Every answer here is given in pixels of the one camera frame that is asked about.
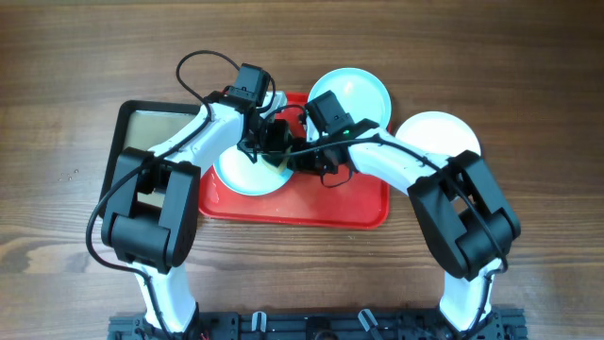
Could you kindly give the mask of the green yellow sponge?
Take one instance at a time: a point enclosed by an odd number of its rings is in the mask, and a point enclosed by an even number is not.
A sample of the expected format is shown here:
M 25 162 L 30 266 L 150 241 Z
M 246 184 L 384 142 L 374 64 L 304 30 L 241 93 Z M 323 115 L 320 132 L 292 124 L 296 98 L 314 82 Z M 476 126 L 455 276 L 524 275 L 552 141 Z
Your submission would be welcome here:
M 281 174 L 288 169 L 288 155 L 262 155 L 262 162 L 271 171 Z

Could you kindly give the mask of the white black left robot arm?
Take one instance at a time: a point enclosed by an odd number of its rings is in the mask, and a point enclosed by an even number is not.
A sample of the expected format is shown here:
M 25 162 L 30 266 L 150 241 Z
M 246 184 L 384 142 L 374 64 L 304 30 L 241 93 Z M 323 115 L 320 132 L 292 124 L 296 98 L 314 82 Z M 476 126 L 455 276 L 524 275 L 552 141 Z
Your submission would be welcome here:
M 206 327 L 185 260 L 197 229 L 200 179 L 248 129 L 260 130 L 256 102 L 231 95 L 204 103 L 165 142 L 127 147 L 108 169 L 107 191 L 91 215 L 118 259 L 112 269 L 136 276 L 146 310 L 110 319 L 110 339 L 202 339 Z

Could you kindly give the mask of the pale green plate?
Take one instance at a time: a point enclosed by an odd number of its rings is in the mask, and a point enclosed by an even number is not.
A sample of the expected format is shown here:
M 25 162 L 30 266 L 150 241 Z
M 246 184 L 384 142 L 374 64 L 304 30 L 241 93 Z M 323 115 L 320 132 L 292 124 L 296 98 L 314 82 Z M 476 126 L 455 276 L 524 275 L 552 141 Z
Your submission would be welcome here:
M 308 102 L 327 91 L 335 93 L 355 122 L 368 118 L 388 130 L 392 102 L 385 85 L 373 74 L 359 68 L 340 68 L 322 76 L 311 88 Z

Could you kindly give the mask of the light blue plate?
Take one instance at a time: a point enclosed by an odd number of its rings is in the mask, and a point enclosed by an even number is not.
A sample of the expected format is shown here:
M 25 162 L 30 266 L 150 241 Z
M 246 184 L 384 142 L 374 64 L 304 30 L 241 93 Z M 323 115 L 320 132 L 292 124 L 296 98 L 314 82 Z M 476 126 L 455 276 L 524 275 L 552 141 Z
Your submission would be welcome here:
M 244 196 L 268 195 L 284 186 L 294 174 L 288 168 L 270 167 L 261 156 L 252 162 L 236 145 L 224 151 L 213 168 L 228 189 Z

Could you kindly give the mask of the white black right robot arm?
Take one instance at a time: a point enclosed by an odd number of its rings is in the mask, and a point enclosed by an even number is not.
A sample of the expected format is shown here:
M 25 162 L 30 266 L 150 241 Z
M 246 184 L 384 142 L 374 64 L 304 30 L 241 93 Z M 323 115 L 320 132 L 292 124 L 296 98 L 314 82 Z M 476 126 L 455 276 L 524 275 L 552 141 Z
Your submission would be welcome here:
M 445 271 L 441 314 L 466 336 L 483 327 L 493 280 L 508 270 L 521 228 L 478 153 L 447 156 L 406 144 L 380 127 L 347 127 L 314 142 L 294 138 L 285 157 L 293 170 L 317 175 L 344 164 L 405 194 L 428 250 Z

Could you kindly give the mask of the white round plate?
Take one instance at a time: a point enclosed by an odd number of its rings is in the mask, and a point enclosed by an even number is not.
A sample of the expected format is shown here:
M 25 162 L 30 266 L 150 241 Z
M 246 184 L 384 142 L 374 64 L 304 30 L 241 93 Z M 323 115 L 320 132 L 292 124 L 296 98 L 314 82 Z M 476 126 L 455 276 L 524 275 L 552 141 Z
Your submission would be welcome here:
M 475 132 L 459 117 L 442 111 L 424 111 L 407 119 L 395 138 L 427 152 L 458 156 L 469 150 L 481 155 Z

